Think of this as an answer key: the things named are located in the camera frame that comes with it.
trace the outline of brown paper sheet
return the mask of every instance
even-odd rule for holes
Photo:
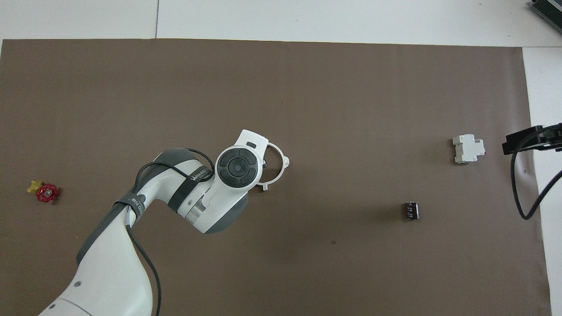
[[[291,165],[231,227],[203,235],[157,202],[134,228],[162,315],[550,315],[540,215],[516,213],[501,152],[529,126],[520,48],[4,40],[0,64],[3,315],[65,289],[140,166],[170,147],[216,159],[242,129]],[[456,165],[466,133],[487,154]]]

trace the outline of red handwheel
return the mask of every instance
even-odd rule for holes
[[[37,190],[37,200],[48,202],[54,200],[58,195],[58,188],[54,184],[47,183]]]

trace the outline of white panel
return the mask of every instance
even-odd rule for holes
[[[0,0],[0,39],[154,38],[157,0]]]
[[[159,38],[562,46],[526,0],[160,0]]]
[[[532,125],[562,122],[562,48],[523,48]],[[541,191],[562,169],[562,152],[535,151],[535,174]],[[552,314],[562,315],[562,183],[541,203],[542,235],[549,275]]]

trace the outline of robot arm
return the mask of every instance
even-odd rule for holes
[[[268,140],[243,130],[234,146],[224,150],[209,171],[185,148],[164,151],[139,179],[138,190],[123,195],[80,249],[78,270],[66,290],[40,316],[149,316],[152,291],[148,275],[127,234],[155,199],[193,224],[202,233],[220,232],[238,218],[247,192],[262,173]]]

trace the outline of circular button pad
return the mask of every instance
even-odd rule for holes
[[[227,186],[245,187],[257,176],[257,158],[245,148],[227,150],[220,156],[216,172]]]

